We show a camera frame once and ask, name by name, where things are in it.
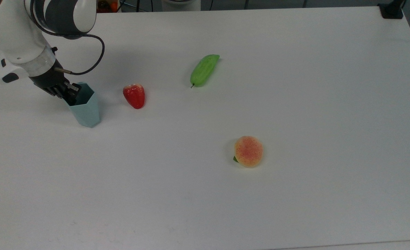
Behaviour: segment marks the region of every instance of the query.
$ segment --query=black bracket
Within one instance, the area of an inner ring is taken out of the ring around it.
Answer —
[[[401,9],[403,2],[404,0],[394,0],[388,4],[378,4],[382,17],[385,19],[402,19],[404,16]]]

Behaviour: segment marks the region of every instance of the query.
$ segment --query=floor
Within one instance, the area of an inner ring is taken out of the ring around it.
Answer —
[[[162,11],[162,0],[152,0],[154,11]],[[201,0],[202,11],[209,10],[212,2],[212,10],[243,9],[245,0]],[[376,6],[378,3],[389,3],[392,0],[307,0],[306,8],[323,7],[352,7],[352,6]],[[127,3],[136,6],[137,0],[127,0]],[[304,0],[249,0],[248,9],[265,8],[302,8]],[[151,11],[151,0],[140,0],[142,11]],[[135,11],[133,7],[123,7],[124,12]],[[410,0],[404,6],[404,14],[410,24]]]

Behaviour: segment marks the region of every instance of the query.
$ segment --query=toy fruit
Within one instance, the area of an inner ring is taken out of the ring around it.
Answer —
[[[242,136],[234,144],[234,160],[244,167],[254,168],[262,159],[262,143],[252,136]]]
[[[140,109],[145,104],[145,90],[141,84],[133,84],[124,87],[123,95],[126,101],[134,107],[134,109]]]
[[[191,88],[194,86],[200,87],[205,83],[205,81],[213,72],[219,58],[219,55],[207,55],[206,57],[202,58],[202,60],[200,60],[199,64],[191,73]]]

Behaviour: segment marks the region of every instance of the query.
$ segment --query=fake strawberry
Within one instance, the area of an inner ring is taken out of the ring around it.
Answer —
[[[141,84],[133,84],[124,87],[123,95],[126,101],[134,107],[134,109],[140,109],[145,104],[145,90]]]

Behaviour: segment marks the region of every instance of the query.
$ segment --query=orange object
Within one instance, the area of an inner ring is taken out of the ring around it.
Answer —
[[[117,2],[112,2],[110,4],[112,12],[117,12],[118,4]]]
[[[234,144],[235,159],[247,168],[254,168],[262,160],[262,143],[252,136],[242,136]]]

